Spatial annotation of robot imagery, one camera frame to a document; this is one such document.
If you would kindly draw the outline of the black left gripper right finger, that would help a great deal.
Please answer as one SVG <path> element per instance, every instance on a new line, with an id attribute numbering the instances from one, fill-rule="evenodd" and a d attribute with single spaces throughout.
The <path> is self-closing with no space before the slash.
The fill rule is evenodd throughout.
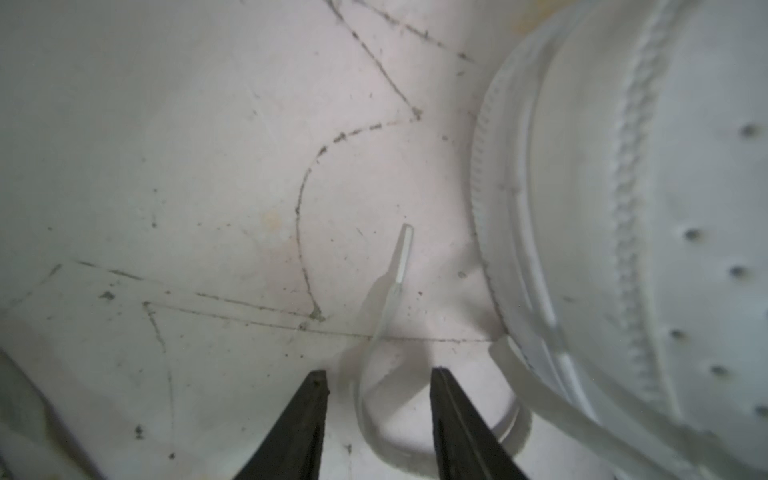
<path id="1" fill-rule="evenodd" d="M 527 480 L 450 370 L 431 371 L 430 405 L 441 480 Z"/>

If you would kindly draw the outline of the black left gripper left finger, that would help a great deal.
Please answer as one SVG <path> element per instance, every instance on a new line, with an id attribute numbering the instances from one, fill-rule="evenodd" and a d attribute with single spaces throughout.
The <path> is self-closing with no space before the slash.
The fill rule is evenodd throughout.
<path id="1" fill-rule="evenodd" d="M 235 479 L 317 480 L 328 396 L 326 372 L 311 371 Z"/>

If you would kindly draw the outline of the white sneaker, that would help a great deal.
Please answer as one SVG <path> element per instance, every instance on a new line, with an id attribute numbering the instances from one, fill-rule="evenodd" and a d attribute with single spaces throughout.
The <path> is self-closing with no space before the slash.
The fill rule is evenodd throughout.
<path id="1" fill-rule="evenodd" d="M 571 1 L 470 170 L 522 405 L 622 479 L 767 475 L 767 5 Z"/>

